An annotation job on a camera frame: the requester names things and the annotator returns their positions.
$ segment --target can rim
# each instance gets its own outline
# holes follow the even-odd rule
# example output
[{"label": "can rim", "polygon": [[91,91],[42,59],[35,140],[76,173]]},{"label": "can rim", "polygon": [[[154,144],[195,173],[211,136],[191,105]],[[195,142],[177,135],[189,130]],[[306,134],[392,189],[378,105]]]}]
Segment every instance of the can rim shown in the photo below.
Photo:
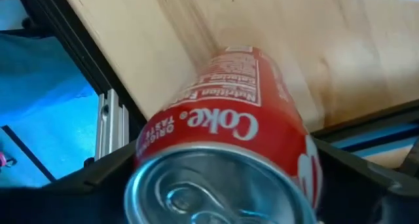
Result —
[{"label": "can rim", "polygon": [[220,143],[214,141],[198,141],[198,142],[188,142],[188,143],[181,143],[178,145],[169,146],[166,149],[160,151],[158,154],[146,159],[143,162],[143,165],[140,166],[137,171],[132,175],[130,178],[124,193],[124,209],[126,217],[129,223],[140,223],[140,224],[151,224],[144,217],[143,210],[140,206],[139,200],[137,198],[139,196],[139,189],[134,189],[134,187],[139,187],[139,184],[142,181],[143,174],[148,171],[150,167],[159,163],[161,160],[165,159],[168,156],[173,156],[178,153],[187,153],[191,151],[196,151],[197,149],[203,149],[207,151],[216,151],[216,152],[223,152],[229,153],[231,155],[239,155],[244,156],[249,160],[255,160],[259,163],[261,168],[264,168],[270,172],[272,172],[275,176],[277,176],[282,181],[286,182],[286,184],[290,185],[292,189],[290,191],[293,193],[293,196],[299,200],[299,205],[301,206],[301,214],[302,214],[302,223],[317,223],[315,213],[308,201],[308,199],[304,196],[301,189],[291,180],[291,178],[282,170],[279,166],[274,164],[272,161],[268,160],[264,156],[255,153],[249,149],[245,149],[243,147],[237,145],[231,145],[227,143]]}]

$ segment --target aluminum can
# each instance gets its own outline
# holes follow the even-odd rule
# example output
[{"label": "aluminum can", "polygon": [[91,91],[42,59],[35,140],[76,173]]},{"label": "aluminum can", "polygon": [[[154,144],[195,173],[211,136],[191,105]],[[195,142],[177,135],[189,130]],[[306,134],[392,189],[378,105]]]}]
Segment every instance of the aluminum can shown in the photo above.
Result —
[{"label": "aluminum can", "polygon": [[136,149],[130,223],[316,223],[317,149],[258,48],[220,51],[151,118]]}]

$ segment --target coke can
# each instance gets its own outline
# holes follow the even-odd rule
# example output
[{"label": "coke can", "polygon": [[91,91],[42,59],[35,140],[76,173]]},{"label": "coke can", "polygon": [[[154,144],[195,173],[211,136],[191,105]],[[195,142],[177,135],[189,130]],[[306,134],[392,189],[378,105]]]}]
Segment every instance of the coke can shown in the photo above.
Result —
[{"label": "coke can", "polygon": [[313,224],[322,171],[279,69],[228,47],[137,140],[130,223]]}]

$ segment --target wood grain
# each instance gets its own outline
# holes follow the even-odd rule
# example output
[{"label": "wood grain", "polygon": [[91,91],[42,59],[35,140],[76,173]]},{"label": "wood grain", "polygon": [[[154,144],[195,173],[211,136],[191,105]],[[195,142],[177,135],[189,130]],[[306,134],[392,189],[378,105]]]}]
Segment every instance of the wood grain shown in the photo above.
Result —
[{"label": "wood grain", "polygon": [[146,117],[218,49],[262,48],[310,130],[419,99],[419,3],[68,0]]}]

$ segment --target can lid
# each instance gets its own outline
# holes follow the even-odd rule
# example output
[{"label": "can lid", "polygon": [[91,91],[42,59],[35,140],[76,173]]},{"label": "can lid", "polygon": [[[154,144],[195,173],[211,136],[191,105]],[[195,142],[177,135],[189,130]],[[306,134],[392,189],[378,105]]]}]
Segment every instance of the can lid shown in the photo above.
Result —
[{"label": "can lid", "polygon": [[269,161],[240,147],[175,146],[133,175],[130,223],[313,224],[300,189]]}]

